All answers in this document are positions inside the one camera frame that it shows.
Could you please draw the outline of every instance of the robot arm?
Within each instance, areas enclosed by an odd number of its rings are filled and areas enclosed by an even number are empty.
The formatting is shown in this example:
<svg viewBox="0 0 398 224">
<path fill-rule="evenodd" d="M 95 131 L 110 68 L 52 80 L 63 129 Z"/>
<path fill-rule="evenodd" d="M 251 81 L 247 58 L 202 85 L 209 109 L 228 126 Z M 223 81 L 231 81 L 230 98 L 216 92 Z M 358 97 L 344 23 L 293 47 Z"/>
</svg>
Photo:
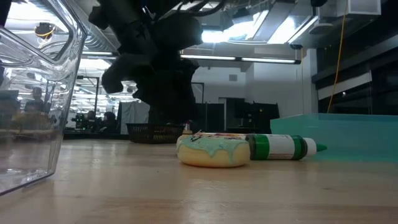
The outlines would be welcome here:
<svg viewBox="0 0 398 224">
<path fill-rule="evenodd" d="M 200 11 L 208 1 L 159 19 L 180 1 L 99 0 L 101 5 L 93 8 L 89 21 L 101 29 L 109 26 L 121 44 L 120 57 L 103 74 L 104 89 L 120 92 L 121 81 L 133 80 L 138 88 L 133 96 L 170 119 L 184 122 L 197 118 L 191 80 L 199 66 L 180 58 L 179 51 L 202 43 L 203 30 L 195 17 L 212 14 L 226 2 L 221 0 L 215 8 Z"/>
</svg>

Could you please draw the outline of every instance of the bottle cap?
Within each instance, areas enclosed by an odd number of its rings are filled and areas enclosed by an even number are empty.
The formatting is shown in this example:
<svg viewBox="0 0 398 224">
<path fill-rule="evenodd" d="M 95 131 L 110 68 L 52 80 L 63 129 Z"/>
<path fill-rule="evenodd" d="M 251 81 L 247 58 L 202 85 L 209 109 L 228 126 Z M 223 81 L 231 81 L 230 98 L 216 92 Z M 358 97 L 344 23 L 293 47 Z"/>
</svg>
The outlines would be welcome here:
<svg viewBox="0 0 398 224">
<path fill-rule="evenodd" d="M 308 148 L 308 152 L 305 157 L 314 156 L 317 152 L 322 152 L 328 149 L 325 145 L 317 144 L 313 139 L 304 138 L 304 141 L 307 143 Z"/>
<path fill-rule="evenodd" d="M 317 154 L 317 144 L 315 141 L 310 138 L 304 138 L 304 141 L 307 143 L 307 155 L 305 157 L 310 157 Z"/>
</svg>

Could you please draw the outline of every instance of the wall vent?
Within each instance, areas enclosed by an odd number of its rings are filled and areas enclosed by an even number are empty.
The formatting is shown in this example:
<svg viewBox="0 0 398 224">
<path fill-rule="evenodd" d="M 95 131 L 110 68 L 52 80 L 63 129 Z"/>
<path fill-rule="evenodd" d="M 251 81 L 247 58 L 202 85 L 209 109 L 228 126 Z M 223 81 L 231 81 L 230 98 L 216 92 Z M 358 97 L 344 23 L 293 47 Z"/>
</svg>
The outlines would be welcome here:
<svg viewBox="0 0 398 224">
<path fill-rule="evenodd" d="M 229 75 L 229 80 L 231 82 L 237 82 L 238 81 L 238 75 Z"/>
<path fill-rule="evenodd" d="M 381 1 L 380 0 L 347 0 L 348 1 L 348 15 L 381 15 Z M 337 1 L 337 16 L 344 15 L 346 7 L 346 0 Z"/>
</svg>

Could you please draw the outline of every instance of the mint green frosting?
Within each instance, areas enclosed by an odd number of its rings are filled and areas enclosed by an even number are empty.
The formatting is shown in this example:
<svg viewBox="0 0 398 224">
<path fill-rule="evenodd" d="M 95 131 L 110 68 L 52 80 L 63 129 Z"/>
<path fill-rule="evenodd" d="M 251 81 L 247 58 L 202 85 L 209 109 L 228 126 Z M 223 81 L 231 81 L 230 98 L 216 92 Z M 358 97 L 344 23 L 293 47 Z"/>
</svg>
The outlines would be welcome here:
<svg viewBox="0 0 398 224">
<path fill-rule="evenodd" d="M 240 144 L 247 143 L 248 142 L 245 140 L 233 138 L 183 138 L 178 144 L 177 152 L 180 150 L 181 145 L 187 146 L 191 149 L 206 151 L 210 157 L 213 157 L 218 150 L 225 150 L 229 155 L 229 162 L 233 163 L 233 155 L 236 147 Z"/>
</svg>

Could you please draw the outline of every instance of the icing tube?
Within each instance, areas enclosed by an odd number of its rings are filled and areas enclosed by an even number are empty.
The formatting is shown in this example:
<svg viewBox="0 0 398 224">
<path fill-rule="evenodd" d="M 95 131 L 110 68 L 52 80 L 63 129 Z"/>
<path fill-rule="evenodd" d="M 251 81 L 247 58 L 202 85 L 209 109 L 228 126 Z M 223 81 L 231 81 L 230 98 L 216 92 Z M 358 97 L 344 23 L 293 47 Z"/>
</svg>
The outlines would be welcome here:
<svg viewBox="0 0 398 224">
<path fill-rule="evenodd" d="M 313 139 L 276 134 L 248 134 L 251 160 L 300 160 L 327 149 Z"/>
</svg>

